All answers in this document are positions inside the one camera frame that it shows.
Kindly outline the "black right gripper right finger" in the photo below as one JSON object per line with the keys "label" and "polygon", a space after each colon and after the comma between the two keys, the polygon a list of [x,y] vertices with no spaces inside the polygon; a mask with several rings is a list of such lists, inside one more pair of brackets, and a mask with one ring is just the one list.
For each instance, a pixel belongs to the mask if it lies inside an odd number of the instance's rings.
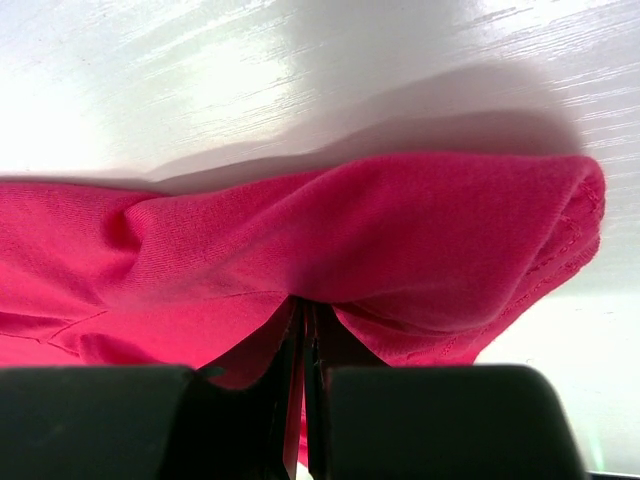
{"label": "black right gripper right finger", "polygon": [[316,479],[583,479],[555,390],[516,365],[394,368],[307,302],[308,468]]}

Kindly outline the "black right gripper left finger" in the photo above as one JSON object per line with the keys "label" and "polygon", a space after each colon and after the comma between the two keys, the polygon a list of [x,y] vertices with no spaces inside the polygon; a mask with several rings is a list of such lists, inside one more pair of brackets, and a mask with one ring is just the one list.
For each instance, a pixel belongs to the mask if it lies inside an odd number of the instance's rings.
{"label": "black right gripper left finger", "polygon": [[285,300],[223,356],[180,365],[5,368],[5,479],[292,479],[304,318]]}

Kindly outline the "pink t-shirt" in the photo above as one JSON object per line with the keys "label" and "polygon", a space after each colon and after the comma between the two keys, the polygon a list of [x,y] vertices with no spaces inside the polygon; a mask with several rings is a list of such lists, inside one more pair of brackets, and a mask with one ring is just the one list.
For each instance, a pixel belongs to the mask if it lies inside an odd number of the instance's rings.
{"label": "pink t-shirt", "polygon": [[1,186],[1,372],[199,369],[287,299],[394,368],[479,353],[596,254],[583,156],[398,154],[167,196]]}

